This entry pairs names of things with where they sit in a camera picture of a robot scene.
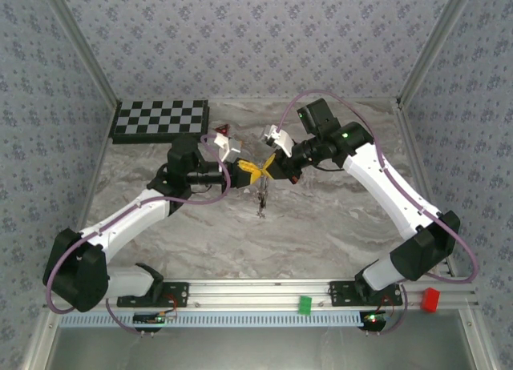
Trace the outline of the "black and grey chessboard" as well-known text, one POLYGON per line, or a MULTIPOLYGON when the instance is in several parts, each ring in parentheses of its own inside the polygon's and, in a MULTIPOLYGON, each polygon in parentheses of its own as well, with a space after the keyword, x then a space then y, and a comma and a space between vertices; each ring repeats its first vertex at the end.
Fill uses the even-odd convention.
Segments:
POLYGON ((109 136, 114 144, 171 143, 181 135, 200 139, 208 123, 207 99, 123 100, 109 136))

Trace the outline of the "small circuit board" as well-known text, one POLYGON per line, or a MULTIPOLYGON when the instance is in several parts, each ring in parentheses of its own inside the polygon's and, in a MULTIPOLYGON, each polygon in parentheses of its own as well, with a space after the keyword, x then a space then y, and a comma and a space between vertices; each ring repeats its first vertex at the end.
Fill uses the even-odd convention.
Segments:
POLYGON ((387 315, 384 311, 361 312, 362 326, 360 329, 365 332, 381 332, 386 326, 387 315))
POLYGON ((167 318, 162 313, 137 312, 132 317, 133 327, 140 333, 157 333, 166 322, 167 318))

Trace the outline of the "grey metal front panel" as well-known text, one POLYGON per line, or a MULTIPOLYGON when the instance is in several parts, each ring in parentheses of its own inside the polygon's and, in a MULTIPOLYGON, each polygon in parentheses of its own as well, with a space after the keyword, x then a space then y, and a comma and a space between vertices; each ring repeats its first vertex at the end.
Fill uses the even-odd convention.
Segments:
POLYGON ((139 338, 118 328, 63 328, 46 370, 477 370, 455 317, 357 328, 177 328, 139 338))

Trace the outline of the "small red block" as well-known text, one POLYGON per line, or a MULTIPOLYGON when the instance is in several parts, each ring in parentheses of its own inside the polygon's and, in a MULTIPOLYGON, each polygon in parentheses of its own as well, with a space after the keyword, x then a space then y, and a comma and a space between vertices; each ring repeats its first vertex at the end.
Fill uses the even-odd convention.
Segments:
POLYGON ((435 313, 438 309, 438 302, 441 292, 435 288, 427 288, 422 293, 421 309, 424 312, 435 313))

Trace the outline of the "aluminium side rail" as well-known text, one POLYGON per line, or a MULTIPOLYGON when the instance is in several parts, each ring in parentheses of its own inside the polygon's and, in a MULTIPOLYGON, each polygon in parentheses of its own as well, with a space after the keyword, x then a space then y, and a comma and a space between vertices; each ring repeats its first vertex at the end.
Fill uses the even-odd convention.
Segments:
MULTIPOLYGON (((404 142, 405 153, 410 162, 414 185, 424 198, 433 203, 433 192, 425 167, 422 165, 422 158, 415 142, 410 121, 401 103, 392 99, 391 105, 398 120, 398 127, 404 142)), ((467 357, 471 360, 475 369, 501 370, 479 304, 470 305, 467 300, 465 301, 464 305, 458 309, 458 327, 464 335, 463 342, 466 345, 467 357)))
MULTIPOLYGON (((95 169, 85 198, 85 204, 81 210, 78 228, 85 226, 89 210, 91 209, 92 200, 95 194, 95 188, 99 179, 99 173, 106 154, 107 146, 110 144, 108 131, 103 136, 99 156, 95 161, 95 169)), ((46 370, 49 363, 55 337, 59 332, 60 315, 54 314, 45 304, 41 304, 39 308, 38 319, 33 323, 33 332, 30 337, 29 344, 24 353, 23 362, 19 370, 46 370)))

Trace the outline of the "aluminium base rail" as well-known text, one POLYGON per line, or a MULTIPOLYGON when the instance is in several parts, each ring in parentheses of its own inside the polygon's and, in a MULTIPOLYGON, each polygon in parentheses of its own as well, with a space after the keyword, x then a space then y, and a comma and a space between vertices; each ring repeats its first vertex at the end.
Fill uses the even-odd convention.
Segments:
MULTIPOLYGON (((186 286, 179 288, 170 303, 184 301, 186 308, 200 311, 296 311, 300 298, 309 297, 314 311, 331 310, 333 301, 339 308, 348 310, 374 310, 381 305, 357 305, 348 296, 340 296, 330 289, 331 279, 299 280, 185 280, 186 286)), ((387 300, 392 304, 385 309, 400 311, 403 306, 418 310, 427 288, 440 291, 438 310, 477 308, 478 297, 470 284, 446 284, 429 278, 417 282, 405 282, 402 299, 387 300)))

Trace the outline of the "aluminium frame post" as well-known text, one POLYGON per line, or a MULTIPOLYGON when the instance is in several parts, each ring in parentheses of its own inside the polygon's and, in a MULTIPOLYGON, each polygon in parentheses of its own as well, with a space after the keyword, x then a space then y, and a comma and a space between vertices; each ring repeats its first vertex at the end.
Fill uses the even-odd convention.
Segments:
POLYGON ((71 9, 67 5, 66 1, 46 0, 46 2, 52 9, 55 17, 57 18, 60 26, 63 28, 63 31, 71 42, 71 45, 74 47, 82 64, 86 68, 94 84, 99 90, 99 93, 110 107, 115 108, 118 102, 115 92, 111 88, 106 74, 103 72, 101 66, 99 65, 99 62, 97 61, 91 46, 87 42, 83 32, 80 30, 79 24, 73 16, 71 9))
POLYGON ((469 0, 447 0, 397 98, 406 109, 447 40, 469 0))

